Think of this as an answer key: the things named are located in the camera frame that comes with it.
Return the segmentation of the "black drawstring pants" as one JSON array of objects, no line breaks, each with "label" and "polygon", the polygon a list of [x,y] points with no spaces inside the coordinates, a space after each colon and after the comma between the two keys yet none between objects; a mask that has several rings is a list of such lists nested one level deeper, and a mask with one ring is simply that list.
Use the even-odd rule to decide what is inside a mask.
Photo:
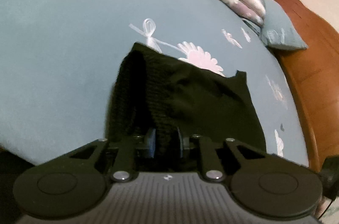
[{"label": "black drawstring pants", "polygon": [[155,134],[154,159],[174,166],[183,139],[234,138],[266,150],[245,72],[223,77],[135,43],[120,65],[107,117],[107,138]]}]

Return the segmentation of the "wooden headboard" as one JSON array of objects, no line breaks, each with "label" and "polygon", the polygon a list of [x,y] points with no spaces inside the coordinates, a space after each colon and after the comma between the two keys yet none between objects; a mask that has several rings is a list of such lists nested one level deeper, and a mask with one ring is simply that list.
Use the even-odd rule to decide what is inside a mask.
[{"label": "wooden headboard", "polygon": [[327,157],[338,155],[338,32],[300,0],[275,0],[308,45],[277,51],[295,101],[309,167],[320,171]]}]

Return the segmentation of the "teal pillow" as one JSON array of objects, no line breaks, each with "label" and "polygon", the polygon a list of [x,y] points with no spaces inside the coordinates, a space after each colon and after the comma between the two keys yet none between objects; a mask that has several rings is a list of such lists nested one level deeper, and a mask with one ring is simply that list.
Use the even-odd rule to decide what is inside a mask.
[{"label": "teal pillow", "polygon": [[261,0],[266,15],[263,24],[242,19],[268,48],[278,50],[305,50],[308,45],[298,34],[283,8],[274,0]]}]

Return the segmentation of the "teal patterned bed sheet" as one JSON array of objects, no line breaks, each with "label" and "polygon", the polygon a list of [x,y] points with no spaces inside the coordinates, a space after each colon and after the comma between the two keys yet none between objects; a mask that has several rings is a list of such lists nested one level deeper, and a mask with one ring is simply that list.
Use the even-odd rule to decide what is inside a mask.
[{"label": "teal patterned bed sheet", "polygon": [[268,152],[308,165],[278,61],[220,0],[1,0],[1,145],[37,165],[102,138],[135,42],[223,76],[246,72]]}]

